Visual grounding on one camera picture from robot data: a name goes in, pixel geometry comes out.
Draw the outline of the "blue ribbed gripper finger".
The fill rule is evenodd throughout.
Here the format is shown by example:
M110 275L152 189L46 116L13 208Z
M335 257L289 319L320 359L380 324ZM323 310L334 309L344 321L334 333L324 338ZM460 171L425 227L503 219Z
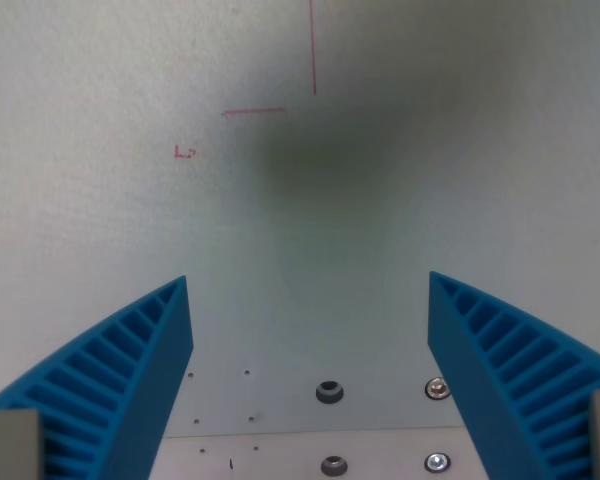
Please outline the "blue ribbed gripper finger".
M489 478L593 478L599 353L438 272L429 276L427 343Z
M193 348L178 277L26 371L0 411L39 414L46 479L146 479Z

